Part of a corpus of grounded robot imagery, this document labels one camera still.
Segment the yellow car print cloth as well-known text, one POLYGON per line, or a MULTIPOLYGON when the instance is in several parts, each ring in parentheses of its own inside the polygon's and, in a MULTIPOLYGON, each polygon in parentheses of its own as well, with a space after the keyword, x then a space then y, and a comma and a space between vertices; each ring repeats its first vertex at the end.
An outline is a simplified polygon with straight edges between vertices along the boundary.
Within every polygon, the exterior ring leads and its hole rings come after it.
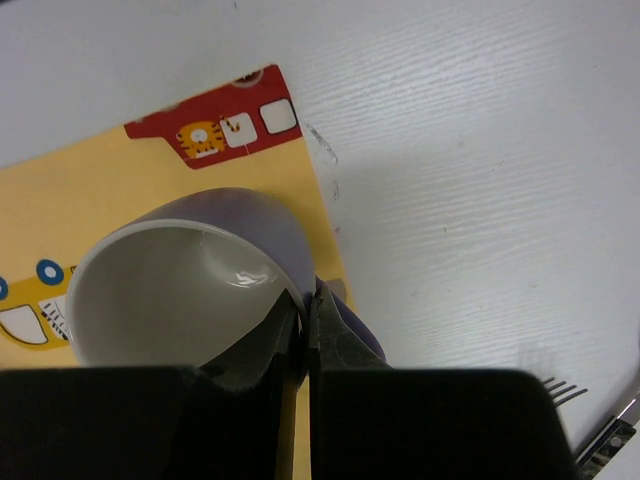
POLYGON ((103 234, 213 187, 275 195, 302 223, 318 275, 349 295, 311 157, 275 65, 1 172, 1 363, 68 366, 64 295, 103 234))

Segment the metal fork black handle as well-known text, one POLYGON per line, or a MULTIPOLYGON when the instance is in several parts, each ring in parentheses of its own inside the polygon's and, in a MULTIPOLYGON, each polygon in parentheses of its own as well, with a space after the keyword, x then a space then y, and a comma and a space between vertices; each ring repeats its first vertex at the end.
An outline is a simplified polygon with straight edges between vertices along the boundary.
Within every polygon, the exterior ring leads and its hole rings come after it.
POLYGON ((639 373, 604 380, 542 375, 576 462, 639 393, 639 373))

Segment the purple mug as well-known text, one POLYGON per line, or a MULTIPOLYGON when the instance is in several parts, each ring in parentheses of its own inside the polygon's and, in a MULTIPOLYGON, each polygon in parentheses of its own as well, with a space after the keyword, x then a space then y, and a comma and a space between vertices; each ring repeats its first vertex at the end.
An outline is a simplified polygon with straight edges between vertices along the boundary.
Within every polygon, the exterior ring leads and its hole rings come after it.
POLYGON ((84 367, 194 366, 261 375, 278 341, 279 299, 309 316, 319 281, 308 236, 274 197, 217 188, 115 230, 76 267, 66 295, 84 367))

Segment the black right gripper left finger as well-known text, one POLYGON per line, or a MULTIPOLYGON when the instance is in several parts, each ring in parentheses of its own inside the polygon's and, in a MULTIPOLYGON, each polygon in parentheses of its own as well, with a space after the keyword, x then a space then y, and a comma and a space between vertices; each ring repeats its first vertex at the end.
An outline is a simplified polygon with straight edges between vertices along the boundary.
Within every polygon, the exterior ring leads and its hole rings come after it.
POLYGON ((200 368, 5 370, 5 479, 288 479, 298 312, 282 293, 200 368))

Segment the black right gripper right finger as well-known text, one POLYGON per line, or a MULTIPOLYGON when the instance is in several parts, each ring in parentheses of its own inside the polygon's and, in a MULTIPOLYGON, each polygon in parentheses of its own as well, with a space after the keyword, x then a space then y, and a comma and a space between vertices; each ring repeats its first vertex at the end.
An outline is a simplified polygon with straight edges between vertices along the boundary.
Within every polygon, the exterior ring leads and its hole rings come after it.
POLYGON ((309 321, 316 479, 574 479, 552 400, 512 369, 399 369, 320 289, 309 321))

